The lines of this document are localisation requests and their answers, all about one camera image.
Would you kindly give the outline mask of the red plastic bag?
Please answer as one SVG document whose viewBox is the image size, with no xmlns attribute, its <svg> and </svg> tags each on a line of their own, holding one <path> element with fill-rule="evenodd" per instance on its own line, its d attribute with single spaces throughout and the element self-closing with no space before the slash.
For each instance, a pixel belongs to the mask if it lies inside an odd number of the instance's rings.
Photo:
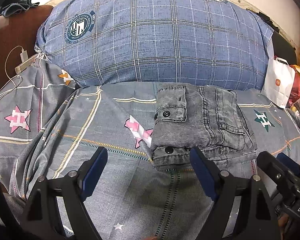
<svg viewBox="0 0 300 240">
<path fill-rule="evenodd" d="M 287 107 L 290 108 L 297 100 L 300 99 L 300 66 L 291 64 L 291 68 L 295 70 L 293 87 L 288 99 Z"/>
</svg>

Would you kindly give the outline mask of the dark teal cloth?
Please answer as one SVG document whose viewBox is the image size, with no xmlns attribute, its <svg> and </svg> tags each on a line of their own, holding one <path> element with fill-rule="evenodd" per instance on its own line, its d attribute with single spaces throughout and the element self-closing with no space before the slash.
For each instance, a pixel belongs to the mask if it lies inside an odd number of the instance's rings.
<svg viewBox="0 0 300 240">
<path fill-rule="evenodd" d="M 19 0 L 12 2 L 4 7 L 0 7 L 0 16 L 8 18 L 12 15 L 28 11 L 31 8 L 36 8 L 39 4 L 39 2 L 33 3 L 32 0 Z"/>
</svg>

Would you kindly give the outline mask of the blue plaid pillow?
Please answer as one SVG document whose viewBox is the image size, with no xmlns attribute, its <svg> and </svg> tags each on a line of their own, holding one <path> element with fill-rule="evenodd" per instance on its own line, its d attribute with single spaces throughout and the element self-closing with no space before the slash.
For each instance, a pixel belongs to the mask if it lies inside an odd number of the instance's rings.
<svg viewBox="0 0 300 240">
<path fill-rule="evenodd" d="M 261 89 L 273 29 L 227 0 L 65 0 L 35 50 L 81 86 L 126 81 Z"/>
</svg>

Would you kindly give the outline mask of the white paper shopping bag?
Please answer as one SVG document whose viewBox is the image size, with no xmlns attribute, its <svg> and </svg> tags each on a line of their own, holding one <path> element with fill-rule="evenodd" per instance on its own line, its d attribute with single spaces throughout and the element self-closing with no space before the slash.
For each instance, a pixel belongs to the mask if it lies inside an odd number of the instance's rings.
<svg viewBox="0 0 300 240">
<path fill-rule="evenodd" d="M 277 107 L 285 109 L 292 91 L 295 70 L 285 59 L 269 59 L 261 94 Z"/>
</svg>

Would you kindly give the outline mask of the grey star-pattern bedsheet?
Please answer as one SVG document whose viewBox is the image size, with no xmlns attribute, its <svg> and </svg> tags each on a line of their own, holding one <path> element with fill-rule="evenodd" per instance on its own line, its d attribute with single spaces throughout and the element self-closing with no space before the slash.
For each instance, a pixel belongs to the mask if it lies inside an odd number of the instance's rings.
<svg viewBox="0 0 300 240">
<path fill-rule="evenodd" d="M 300 122 L 255 89 L 81 88 L 36 59 L 0 90 L 12 239 L 300 238 Z"/>
</svg>

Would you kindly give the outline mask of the grey denim pants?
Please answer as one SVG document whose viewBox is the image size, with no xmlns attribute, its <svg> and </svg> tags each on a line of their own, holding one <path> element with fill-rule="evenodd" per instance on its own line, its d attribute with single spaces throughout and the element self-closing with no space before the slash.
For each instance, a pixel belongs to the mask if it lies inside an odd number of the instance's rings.
<svg viewBox="0 0 300 240">
<path fill-rule="evenodd" d="M 254 132 L 235 91 L 165 83 L 158 90 L 156 108 L 151 150 L 157 170 L 189 167 L 194 147 L 219 167 L 256 158 Z"/>
</svg>

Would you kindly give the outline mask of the brown wooden headboard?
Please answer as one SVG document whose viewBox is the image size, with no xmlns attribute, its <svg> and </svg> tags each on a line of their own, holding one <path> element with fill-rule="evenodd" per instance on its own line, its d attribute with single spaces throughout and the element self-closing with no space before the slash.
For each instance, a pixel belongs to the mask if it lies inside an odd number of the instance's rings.
<svg viewBox="0 0 300 240">
<path fill-rule="evenodd" d="M 29 57 L 35 54 L 37 31 L 53 10 L 51 5 L 40 5 L 8 18 L 0 16 L 0 89 L 15 75 L 21 64 L 21 50 Z"/>
</svg>

